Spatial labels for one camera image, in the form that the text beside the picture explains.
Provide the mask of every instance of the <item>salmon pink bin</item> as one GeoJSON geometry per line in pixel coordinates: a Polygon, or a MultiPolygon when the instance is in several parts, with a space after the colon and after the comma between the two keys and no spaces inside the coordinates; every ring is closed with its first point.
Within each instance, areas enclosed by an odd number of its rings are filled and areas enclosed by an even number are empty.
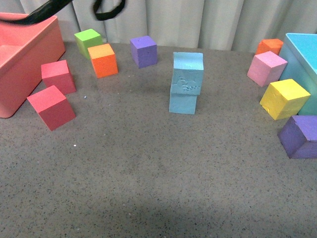
{"type": "MultiPolygon", "coordinates": [[[[0,13],[5,19],[25,16],[0,13]]],[[[0,118],[11,117],[41,82],[41,65],[64,52],[56,16],[29,26],[0,23],[0,118]]]]}

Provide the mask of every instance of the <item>yellow cube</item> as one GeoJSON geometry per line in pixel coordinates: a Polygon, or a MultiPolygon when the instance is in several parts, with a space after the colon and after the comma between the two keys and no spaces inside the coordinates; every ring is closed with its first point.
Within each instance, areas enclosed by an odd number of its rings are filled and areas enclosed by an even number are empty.
{"type": "Polygon", "coordinates": [[[270,83],[260,104],[274,120],[296,115],[310,97],[293,79],[270,83]]]}

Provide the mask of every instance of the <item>purple cube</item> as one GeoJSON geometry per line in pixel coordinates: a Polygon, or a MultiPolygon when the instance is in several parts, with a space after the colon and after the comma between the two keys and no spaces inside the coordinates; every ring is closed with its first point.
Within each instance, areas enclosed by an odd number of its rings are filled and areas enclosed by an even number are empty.
{"type": "Polygon", "coordinates": [[[289,158],[317,158],[317,116],[292,116],[278,137],[289,158]]]}
{"type": "Polygon", "coordinates": [[[144,68],[158,62],[158,47],[149,36],[142,36],[130,40],[131,54],[139,68],[144,68]]]}

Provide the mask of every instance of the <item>orange cube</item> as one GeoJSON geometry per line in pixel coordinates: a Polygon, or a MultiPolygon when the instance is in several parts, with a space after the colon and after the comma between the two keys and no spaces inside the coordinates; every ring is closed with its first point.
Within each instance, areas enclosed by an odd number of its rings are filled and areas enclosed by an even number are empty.
{"type": "Polygon", "coordinates": [[[272,51],[274,54],[278,55],[283,42],[280,39],[265,39],[261,40],[256,51],[256,55],[262,54],[268,51],[272,51]]]}
{"type": "Polygon", "coordinates": [[[89,47],[88,52],[97,78],[118,73],[117,61],[110,44],[89,47]]]}

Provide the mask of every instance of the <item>plastic container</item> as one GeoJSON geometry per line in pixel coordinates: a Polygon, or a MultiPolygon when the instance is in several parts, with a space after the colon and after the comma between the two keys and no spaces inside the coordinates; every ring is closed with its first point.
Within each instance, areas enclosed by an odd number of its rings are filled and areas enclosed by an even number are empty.
{"type": "MultiPolygon", "coordinates": [[[[6,19],[25,16],[0,13],[6,19]]],[[[11,117],[41,82],[41,65],[64,52],[56,16],[30,26],[0,23],[0,118],[11,117]]]]}
{"type": "Polygon", "coordinates": [[[279,56],[288,61],[280,80],[294,79],[310,98],[299,115],[317,115],[317,34],[287,33],[279,56]]]}

